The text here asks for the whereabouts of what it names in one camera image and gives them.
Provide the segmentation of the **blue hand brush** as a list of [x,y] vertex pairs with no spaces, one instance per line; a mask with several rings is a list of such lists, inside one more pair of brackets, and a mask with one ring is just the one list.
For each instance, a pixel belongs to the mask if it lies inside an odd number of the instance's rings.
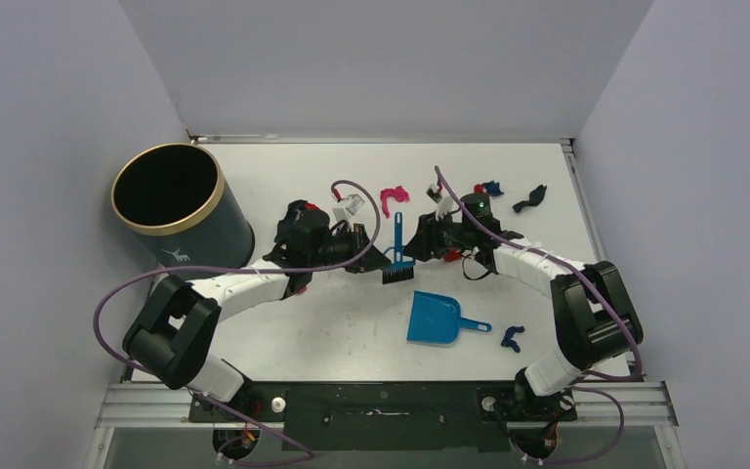
[[415,277],[415,261],[408,260],[404,254],[402,212],[394,214],[393,234],[393,261],[388,267],[382,270],[382,283],[384,285],[411,280]]

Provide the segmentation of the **blue dustpan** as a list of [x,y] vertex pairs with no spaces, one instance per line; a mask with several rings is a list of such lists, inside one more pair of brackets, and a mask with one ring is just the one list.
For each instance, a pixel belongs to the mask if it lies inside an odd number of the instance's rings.
[[413,292],[407,341],[448,345],[457,340],[461,330],[488,333],[492,325],[464,318],[460,303],[453,297],[420,290]]

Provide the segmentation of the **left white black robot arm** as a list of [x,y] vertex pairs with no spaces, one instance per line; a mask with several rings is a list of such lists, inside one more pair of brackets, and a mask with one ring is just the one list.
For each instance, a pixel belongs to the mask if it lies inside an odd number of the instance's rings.
[[244,418],[252,407],[253,396],[243,387],[249,380],[212,353],[217,326],[243,311],[296,295],[316,272],[342,267],[365,274],[386,268],[389,259],[353,220],[366,203],[351,194],[330,213],[290,204],[272,250],[246,273],[194,280],[165,277],[125,334],[124,352],[168,388],[189,387],[213,398],[227,420]]

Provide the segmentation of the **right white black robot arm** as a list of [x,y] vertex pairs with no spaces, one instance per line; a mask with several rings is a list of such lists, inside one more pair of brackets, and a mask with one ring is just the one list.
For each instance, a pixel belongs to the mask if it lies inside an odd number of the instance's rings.
[[451,202],[446,198],[419,217],[404,253],[421,262],[470,253],[491,274],[513,278],[552,303],[557,344],[517,373],[513,405],[519,415],[540,417],[593,367],[642,343],[643,328],[613,264],[567,260],[503,229],[486,194],[462,196],[460,220],[450,213]]

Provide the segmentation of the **black paper scrap left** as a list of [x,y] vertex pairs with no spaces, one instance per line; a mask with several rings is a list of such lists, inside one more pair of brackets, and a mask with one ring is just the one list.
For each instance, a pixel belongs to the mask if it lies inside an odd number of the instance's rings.
[[307,209],[308,202],[303,199],[294,200],[287,205],[285,215],[277,223],[277,235],[275,238],[277,242],[280,242],[282,239],[286,239],[288,237],[288,233],[290,232],[292,225]]

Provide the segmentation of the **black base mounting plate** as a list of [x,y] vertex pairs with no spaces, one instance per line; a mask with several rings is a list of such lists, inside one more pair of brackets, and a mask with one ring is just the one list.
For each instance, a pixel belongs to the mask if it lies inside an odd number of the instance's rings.
[[192,397],[187,418],[214,424],[219,442],[260,435],[244,415],[279,424],[285,451],[479,452],[508,451],[511,435],[532,444],[577,418],[570,392],[525,398],[511,381],[255,382],[229,405],[239,414]]

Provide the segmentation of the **dark blue gold-rimmed bin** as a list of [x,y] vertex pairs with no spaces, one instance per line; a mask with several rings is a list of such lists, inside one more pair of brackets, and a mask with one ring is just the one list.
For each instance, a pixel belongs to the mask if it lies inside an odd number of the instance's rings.
[[110,187],[117,218],[166,268],[183,280],[212,277],[200,266],[244,268],[255,233],[215,156],[173,143],[128,161]]

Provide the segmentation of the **aluminium frame rail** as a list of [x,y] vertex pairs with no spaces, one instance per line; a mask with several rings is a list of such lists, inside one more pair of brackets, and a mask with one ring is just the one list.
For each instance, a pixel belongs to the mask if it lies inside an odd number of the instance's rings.
[[[677,427],[679,425],[664,382],[583,382],[586,393],[574,395],[577,418],[566,427],[615,427],[618,412],[600,389],[616,398],[627,427]],[[104,395],[98,428],[235,428],[235,422],[197,422],[189,417],[192,396],[156,383],[112,384]]]

